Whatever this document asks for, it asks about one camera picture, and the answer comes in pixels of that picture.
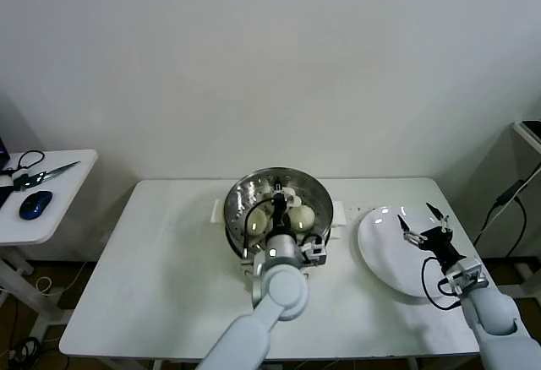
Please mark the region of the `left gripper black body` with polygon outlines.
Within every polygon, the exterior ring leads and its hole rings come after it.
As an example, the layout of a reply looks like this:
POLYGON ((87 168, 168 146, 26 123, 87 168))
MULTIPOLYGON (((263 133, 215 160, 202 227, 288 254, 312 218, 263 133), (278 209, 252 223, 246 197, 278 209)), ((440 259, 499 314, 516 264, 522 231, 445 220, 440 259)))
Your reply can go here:
POLYGON ((272 214, 272 228, 270 230, 270 237, 279 235, 288 235, 295 237, 295 233, 291 228, 291 221, 287 214, 287 208, 276 205, 272 214))

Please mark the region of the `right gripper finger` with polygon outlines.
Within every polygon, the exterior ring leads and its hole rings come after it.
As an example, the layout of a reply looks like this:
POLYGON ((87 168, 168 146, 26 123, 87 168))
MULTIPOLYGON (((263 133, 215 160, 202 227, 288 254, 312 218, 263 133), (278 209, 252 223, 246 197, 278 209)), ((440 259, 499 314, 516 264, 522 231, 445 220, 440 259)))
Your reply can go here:
POLYGON ((420 233, 412 231, 406 221, 404 221, 404 219, 400 215, 398 215, 397 218, 402 229, 402 235, 404 240, 415 247, 421 247, 426 242, 426 237, 420 233))
POLYGON ((449 216, 444 215, 438 208, 436 208, 435 206, 433 206, 430 203, 426 203, 426 206, 428 207, 428 209, 430 210, 432 215, 440 223, 441 231, 444 232, 444 233, 447 233, 447 232, 451 233, 451 228, 450 228, 450 225, 449 225, 449 216))

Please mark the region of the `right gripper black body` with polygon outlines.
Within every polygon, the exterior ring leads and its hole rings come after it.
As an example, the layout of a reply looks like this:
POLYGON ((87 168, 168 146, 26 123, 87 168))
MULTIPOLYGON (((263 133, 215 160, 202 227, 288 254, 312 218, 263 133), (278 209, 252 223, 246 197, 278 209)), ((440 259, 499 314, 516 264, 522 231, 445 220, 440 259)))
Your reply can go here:
POLYGON ((451 244, 453 231, 443 231, 441 226, 437 226, 427 231, 423 231, 420 235, 418 247, 424 251, 430 251, 441 268, 451 268, 458 261, 464 259, 451 244))

